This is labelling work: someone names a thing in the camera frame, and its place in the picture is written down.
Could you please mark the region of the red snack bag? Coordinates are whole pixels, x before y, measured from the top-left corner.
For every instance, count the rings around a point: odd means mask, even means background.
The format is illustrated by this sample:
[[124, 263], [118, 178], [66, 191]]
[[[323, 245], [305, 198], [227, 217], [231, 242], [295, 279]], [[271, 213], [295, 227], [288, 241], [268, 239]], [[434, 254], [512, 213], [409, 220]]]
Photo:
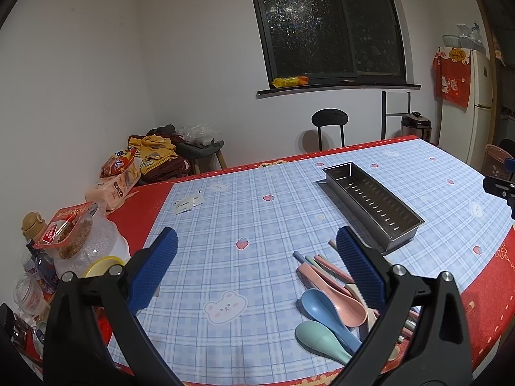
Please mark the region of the red snack bag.
[[115, 152], [101, 167], [99, 177], [102, 179], [123, 173], [134, 162], [136, 153], [135, 148]]

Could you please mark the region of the blue chopstick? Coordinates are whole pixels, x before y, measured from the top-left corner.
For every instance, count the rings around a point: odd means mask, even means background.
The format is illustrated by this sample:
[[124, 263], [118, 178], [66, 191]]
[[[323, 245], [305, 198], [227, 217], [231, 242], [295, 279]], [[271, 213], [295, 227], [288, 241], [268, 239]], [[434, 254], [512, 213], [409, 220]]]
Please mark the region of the blue chopstick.
[[300, 264], [307, 264], [311, 268], [315, 268], [314, 265], [312, 265], [311, 262], [309, 262], [307, 259], [305, 259], [298, 251], [294, 251], [292, 253], [292, 256], [300, 263]]

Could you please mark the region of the clear plastic jar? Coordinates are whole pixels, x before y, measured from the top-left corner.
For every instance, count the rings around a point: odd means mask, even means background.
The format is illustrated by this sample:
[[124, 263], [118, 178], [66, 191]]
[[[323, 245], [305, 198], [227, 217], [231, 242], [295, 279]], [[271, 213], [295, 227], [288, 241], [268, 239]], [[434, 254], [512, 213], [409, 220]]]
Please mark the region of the clear plastic jar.
[[94, 263], [105, 257], [117, 257], [125, 264], [131, 258], [129, 244], [113, 222], [95, 215], [81, 249], [69, 259], [55, 259], [54, 265], [59, 278], [68, 271], [84, 277]]

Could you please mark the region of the pink chopstick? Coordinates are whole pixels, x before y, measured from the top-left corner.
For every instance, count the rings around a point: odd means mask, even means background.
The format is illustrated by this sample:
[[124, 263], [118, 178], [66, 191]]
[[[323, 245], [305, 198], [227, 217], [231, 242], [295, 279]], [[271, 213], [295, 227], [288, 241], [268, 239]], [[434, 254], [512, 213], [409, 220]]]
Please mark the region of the pink chopstick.
[[336, 267], [335, 265], [333, 265], [331, 262], [329, 262], [328, 260], [326, 260], [324, 257], [322, 257], [321, 255], [317, 254], [314, 256], [314, 259], [316, 262], [318, 262], [322, 267], [330, 270], [334, 275], [336, 275], [337, 277], [339, 277], [341, 280], [343, 280], [345, 283], [354, 283], [354, 280], [353, 278], [347, 274], [346, 272], [344, 272], [343, 270], [339, 269], [338, 267]]

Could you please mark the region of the stainless steel utensil tray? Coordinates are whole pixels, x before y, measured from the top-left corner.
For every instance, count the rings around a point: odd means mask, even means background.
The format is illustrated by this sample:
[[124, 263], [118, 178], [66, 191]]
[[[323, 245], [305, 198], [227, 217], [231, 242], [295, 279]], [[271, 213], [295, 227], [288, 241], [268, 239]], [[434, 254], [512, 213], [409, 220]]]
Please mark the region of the stainless steel utensil tray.
[[424, 220], [353, 162], [324, 169], [326, 184], [370, 233], [382, 254], [411, 242]]

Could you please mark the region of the black round stool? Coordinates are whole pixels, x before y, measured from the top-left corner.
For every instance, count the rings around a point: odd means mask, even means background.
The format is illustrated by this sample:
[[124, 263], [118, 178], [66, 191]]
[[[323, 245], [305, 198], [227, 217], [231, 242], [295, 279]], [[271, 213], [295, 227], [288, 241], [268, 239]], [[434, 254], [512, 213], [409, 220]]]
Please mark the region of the black round stool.
[[323, 151], [322, 128], [325, 126], [338, 126], [340, 128], [341, 146], [346, 146], [344, 127], [348, 121], [347, 113], [334, 108], [322, 109], [312, 115], [311, 122], [317, 128], [320, 152]]

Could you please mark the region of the yellow snack bag on sill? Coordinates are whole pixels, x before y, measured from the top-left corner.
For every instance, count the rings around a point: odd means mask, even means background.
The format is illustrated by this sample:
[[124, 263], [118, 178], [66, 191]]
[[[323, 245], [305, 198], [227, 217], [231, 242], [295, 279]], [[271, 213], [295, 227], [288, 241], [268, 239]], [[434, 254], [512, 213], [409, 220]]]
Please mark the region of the yellow snack bag on sill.
[[271, 84], [276, 89], [307, 86], [309, 84], [309, 78], [307, 76], [275, 78], [271, 81]]

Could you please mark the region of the brown cap bottle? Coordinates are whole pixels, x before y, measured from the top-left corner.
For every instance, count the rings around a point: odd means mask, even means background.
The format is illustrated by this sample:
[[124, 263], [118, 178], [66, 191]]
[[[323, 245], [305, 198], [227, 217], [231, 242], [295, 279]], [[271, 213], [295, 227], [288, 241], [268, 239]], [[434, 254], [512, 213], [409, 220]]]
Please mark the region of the brown cap bottle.
[[59, 281], [53, 259], [44, 249], [36, 248], [36, 243], [45, 229], [46, 222], [39, 213], [29, 212], [23, 218], [21, 230], [30, 254], [23, 260], [23, 269], [33, 277], [44, 294], [53, 295]]

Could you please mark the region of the snack cup red lid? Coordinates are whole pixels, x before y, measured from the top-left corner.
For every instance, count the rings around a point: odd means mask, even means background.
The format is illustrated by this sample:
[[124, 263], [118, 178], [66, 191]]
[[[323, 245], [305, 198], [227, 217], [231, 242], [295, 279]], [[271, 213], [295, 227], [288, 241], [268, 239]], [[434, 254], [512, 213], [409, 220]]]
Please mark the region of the snack cup red lid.
[[71, 259], [86, 243], [97, 209], [98, 205], [91, 201], [59, 209], [34, 248], [44, 250], [53, 260]]

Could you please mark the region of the red hanging cloth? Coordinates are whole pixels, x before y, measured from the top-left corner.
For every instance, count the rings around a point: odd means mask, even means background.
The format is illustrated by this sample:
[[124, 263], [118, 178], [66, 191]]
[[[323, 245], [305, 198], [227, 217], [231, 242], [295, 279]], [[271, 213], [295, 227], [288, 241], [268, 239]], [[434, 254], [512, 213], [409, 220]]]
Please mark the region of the red hanging cloth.
[[471, 51], [439, 47], [432, 62], [435, 98], [467, 109], [471, 93]]

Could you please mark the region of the pink waste bin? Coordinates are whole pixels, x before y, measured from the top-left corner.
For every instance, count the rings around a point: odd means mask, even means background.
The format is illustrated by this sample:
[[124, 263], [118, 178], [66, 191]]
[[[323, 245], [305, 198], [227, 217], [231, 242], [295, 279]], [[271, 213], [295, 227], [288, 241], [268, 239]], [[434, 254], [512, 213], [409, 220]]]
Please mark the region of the pink waste bin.
[[481, 173], [483, 173], [484, 176], [510, 180], [511, 172], [509, 172], [504, 165], [506, 159], [512, 159], [512, 156], [507, 151], [504, 151], [499, 146], [488, 144], [484, 149]]

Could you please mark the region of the dark window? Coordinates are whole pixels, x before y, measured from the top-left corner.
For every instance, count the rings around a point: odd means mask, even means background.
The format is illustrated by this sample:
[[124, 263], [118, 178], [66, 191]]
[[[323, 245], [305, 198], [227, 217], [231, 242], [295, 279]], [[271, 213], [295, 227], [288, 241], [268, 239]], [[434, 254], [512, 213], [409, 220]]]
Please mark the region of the dark window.
[[[339, 88], [419, 89], [407, 76], [405, 39], [395, 0], [252, 0], [266, 89], [279, 93]], [[276, 89], [275, 78], [309, 84]]]

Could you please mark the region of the plaid blue tablecloth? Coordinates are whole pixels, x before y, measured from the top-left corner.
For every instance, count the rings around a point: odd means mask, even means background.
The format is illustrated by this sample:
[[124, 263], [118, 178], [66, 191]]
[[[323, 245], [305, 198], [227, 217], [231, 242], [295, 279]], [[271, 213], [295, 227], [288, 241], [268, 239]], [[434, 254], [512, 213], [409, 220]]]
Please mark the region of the plaid blue tablecloth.
[[[166, 226], [178, 234], [177, 255], [140, 322], [181, 380], [266, 384], [336, 369], [295, 338], [307, 283], [292, 253], [340, 265], [328, 241], [346, 225], [371, 241], [325, 182], [325, 168], [347, 162], [423, 218], [389, 260], [416, 275], [455, 276], [473, 359], [485, 358], [514, 315], [510, 208], [483, 191], [475, 169], [413, 139], [135, 189], [111, 216], [131, 250], [150, 245]], [[175, 202], [198, 193], [204, 203], [174, 214]]]

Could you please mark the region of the blue plastic spoon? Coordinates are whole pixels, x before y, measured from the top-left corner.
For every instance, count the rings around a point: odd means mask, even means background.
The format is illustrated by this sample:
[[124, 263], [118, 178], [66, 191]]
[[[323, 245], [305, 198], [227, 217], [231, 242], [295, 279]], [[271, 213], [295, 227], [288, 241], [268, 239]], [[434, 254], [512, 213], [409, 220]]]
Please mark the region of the blue plastic spoon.
[[308, 289], [304, 291], [300, 302], [308, 316], [329, 328], [350, 355], [358, 351], [361, 341], [344, 325], [336, 307], [325, 293], [318, 289]]

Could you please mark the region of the white paper tag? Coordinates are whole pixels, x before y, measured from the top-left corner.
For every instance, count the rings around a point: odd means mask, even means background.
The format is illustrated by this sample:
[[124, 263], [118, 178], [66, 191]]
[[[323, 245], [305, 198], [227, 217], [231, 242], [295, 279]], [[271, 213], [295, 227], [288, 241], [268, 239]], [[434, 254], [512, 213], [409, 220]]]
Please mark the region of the white paper tag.
[[174, 214], [182, 214], [201, 205], [202, 203], [204, 203], [204, 196], [201, 193], [198, 193], [175, 202], [173, 211]]

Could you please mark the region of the pink plastic spoon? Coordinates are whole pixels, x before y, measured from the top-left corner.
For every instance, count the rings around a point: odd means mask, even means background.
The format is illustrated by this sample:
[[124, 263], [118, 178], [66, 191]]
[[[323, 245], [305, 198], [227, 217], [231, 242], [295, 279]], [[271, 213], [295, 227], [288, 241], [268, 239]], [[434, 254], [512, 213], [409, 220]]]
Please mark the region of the pink plastic spoon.
[[306, 263], [301, 264], [298, 267], [298, 272], [315, 288], [328, 296], [344, 325], [350, 328], [357, 328], [367, 320], [368, 313], [359, 301], [331, 287], [311, 265]]

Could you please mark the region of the green chopstick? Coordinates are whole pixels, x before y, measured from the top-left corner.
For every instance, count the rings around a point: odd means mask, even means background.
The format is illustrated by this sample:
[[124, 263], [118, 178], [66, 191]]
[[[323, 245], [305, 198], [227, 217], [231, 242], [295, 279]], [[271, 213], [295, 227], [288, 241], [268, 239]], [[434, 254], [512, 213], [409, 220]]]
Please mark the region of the green chopstick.
[[320, 270], [320, 272], [321, 272], [322, 274], [324, 274], [325, 276], [327, 276], [329, 279], [331, 279], [331, 280], [336, 280], [336, 279], [332, 276], [332, 274], [328, 273], [328, 272], [326, 271], [326, 269], [322, 268], [322, 267], [320, 266], [320, 264], [319, 264], [318, 262], [316, 262], [316, 261], [315, 261], [315, 259], [314, 259], [314, 258], [312, 258], [312, 257], [310, 257], [310, 256], [308, 256], [308, 255], [306, 255], [304, 258], [305, 258], [305, 260], [306, 260], [306, 261], [307, 261], [307, 262], [308, 262], [312, 267], [319, 269], [319, 270]]

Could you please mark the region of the beige plastic spoon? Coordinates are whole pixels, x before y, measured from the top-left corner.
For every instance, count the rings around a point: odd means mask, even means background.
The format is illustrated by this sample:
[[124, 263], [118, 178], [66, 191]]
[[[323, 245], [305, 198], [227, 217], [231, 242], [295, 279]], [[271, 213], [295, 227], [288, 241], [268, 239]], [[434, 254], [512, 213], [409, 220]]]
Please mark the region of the beige plastic spoon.
[[[377, 316], [376, 316], [374, 310], [371, 310], [368, 307], [368, 305], [366, 304], [364, 298], [360, 294], [359, 289], [357, 288], [357, 286], [355, 284], [347, 283], [347, 289], [351, 292], [353, 297], [357, 301], [359, 301], [365, 307], [365, 310], [367, 311], [367, 324], [366, 324], [366, 326], [367, 326], [368, 332], [370, 332], [372, 330], [372, 328], [374, 327], [374, 324], [375, 324], [375, 322], [377, 320]], [[398, 344], [395, 344], [395, 347], [394, 347], [393, 351], [391, 352], [390, 357], [388, 358], [388, 361], [392, 362], [395, 359], [397, 359], [399, 357], [399, 355], [400, 355], [400, 352], [401, 352], [400, 346]]]

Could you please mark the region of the dark rice cooker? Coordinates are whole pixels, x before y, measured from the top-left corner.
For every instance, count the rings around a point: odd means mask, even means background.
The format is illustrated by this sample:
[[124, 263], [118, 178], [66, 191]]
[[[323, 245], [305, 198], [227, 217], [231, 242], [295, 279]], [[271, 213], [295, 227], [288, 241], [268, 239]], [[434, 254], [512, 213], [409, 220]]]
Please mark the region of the dark rice cooker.
[[401, 135], [415, 135], [418, 138], [430, 142], [432, 125], [429, 119], [421, 113], [412, 112], [401, 117]]

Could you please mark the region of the green plastic spoon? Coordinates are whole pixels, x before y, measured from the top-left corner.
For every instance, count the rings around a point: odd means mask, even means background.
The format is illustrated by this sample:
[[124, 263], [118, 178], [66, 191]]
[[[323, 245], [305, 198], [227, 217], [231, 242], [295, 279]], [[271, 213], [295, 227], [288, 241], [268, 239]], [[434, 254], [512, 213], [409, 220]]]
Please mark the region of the green plastic spoon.
[[319, 322], [301, 322], [295, 328], [295, 336], [305, 348], [322, 354], [342, 365], [347, 365], [352, 358], [343, 349], [332, 331]]

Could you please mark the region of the white refrigerator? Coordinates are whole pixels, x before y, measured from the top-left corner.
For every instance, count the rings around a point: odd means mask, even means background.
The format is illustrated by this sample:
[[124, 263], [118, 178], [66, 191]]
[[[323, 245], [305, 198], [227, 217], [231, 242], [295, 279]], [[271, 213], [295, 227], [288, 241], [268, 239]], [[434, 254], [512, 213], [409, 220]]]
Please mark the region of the white refrigerator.
[[492, 68], [487, 56], [471, 51], [471, 93], [463, 109], [441, 101], [438, 145], [460, 161], [480, 170], [492, 119]]

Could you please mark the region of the black metal rack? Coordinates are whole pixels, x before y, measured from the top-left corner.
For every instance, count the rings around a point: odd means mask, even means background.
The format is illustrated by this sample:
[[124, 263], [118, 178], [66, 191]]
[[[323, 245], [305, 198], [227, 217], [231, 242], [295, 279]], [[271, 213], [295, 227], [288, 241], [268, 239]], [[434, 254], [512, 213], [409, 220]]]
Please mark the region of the black metal rack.
[[401, 135], [401, 119], [411, 112], [411, 92], [383, 91], [381, 93], [380, 137], [383, 140]]

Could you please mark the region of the yellow cartoon mug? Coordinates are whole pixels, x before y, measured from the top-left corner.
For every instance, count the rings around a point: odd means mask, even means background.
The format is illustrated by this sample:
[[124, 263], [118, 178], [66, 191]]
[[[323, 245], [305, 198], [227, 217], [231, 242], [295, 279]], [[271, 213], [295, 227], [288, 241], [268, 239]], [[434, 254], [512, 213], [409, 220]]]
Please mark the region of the yellow cartoon mug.
[[84, 277], [95, 277], [103, 275], [108, 269], [114, 265], [124, 266], [125, 262], [123, 262], [120, 257], [117, 256], [106, 256], [96, 260], [92, 265], [86, 270]]

